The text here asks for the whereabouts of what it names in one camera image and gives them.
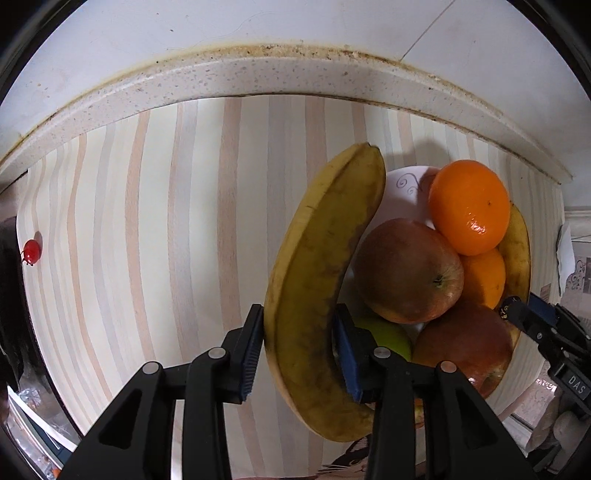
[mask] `orange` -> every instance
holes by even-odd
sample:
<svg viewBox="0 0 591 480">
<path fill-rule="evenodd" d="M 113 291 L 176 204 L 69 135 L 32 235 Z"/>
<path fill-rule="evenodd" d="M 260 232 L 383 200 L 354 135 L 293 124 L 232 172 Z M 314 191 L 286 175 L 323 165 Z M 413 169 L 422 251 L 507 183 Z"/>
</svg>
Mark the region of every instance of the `orange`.
<svg viewBox="0 0 591 480">
<path fill-rule="evenodd" d="M 491 169 L 474 160 L 443 167 L 429 191 L 435 228 L 461 255 L 495 248 L 509 226 L 509 195 Z"/>
<path fill-rule="evenodd" d="M 462 298 L 490 309 L 496 307 L 505 288 L 505 262 L 496 248 L 472 257 L 460 256 L 464 266 Z"/>
</svg>

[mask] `banana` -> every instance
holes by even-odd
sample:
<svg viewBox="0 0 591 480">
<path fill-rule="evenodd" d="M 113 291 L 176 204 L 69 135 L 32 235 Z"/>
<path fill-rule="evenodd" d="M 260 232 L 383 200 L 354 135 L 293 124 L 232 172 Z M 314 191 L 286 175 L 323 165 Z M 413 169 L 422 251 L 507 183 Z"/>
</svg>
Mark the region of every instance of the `banana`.
<svg viewBox="0 0 591 480">
<path fill-rule="evenodd" d="M 521 301 L 527 303 L 531 288 L 530 237 L 527 234 L 525 220 L 513 203 L 511 203 L 509 227 L 498 249 L 505 261 L 506 271 L 505 290 L 501 301 L 509 296 L 517 295 Z M 507 325 L 513 340 L 513 348 L 515 348 L 519 338 L 519 329 L 509 323 Z"/>
<path fill-rule="evenodd" d="M 347 394 L 332 351 L 330 320 L 353 252 L 384 194 L 376 147 L 349 147 L 309 185 L 287 229 L 265 298 L 265 350 L 278 389 L 310 430 L 350 442 L 374 412 Z"/>
</svg>

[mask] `apple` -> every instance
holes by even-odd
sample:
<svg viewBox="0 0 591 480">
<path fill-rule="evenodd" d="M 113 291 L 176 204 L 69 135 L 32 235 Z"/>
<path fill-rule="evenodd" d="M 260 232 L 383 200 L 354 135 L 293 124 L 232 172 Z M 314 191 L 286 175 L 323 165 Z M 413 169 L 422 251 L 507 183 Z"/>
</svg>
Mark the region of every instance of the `apple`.
<svg viewBox="0 0 591 480">
<path fill-rule="evenodd" d="M 512 355 L 511 335 L 499 314 L 461 299 L 419 333 L 413 363 L 434 367 L 449 360 L 486 398 L 501 382 Z"/>
<path fill-rule="evenodd" d="M 369 233 L 353 260 L 353 274 L 368 307 L 395 323 L 441 316 L 464 286 L 462 262 L 448 241 L 406 218 L 389 220 Z"/>
<path fill-rule="evenodd" d="M 387 347 L 410 362 L 413 346 L 400 325 L 378 317 L 354 317 L 353 322 L 356 327 L 369 330 L 378 346 Z"/>
</svg>

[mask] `small red object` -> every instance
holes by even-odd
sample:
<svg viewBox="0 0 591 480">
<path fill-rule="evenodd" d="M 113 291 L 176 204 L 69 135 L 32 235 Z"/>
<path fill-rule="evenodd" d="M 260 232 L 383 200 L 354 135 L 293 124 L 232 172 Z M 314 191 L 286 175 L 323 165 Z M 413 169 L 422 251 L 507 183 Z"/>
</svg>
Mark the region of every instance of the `small red object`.
<svg viewBox="0 0 591 480">
<path fill-rule="evenodd" d="M 28 240 L 22 249 L 22 261 L 29 265 L 35 265 L 41 258 L 41 245 L 37 240 Z"/>
</svg>

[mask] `apple stem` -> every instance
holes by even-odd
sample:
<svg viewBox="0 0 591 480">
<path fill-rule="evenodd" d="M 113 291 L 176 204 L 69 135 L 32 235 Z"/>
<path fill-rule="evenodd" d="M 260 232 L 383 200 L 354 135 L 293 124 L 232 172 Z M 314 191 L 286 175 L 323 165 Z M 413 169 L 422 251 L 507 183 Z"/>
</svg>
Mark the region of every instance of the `apple stem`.
<svg viewBox="0 0 591 480">
<path fill-rule="evenodd" d="M 437 288 L 441 288 L 443 286 L 443 275 L 438 275 L 435 280 L 433 280 L 433 283 Z"/>
</svg>

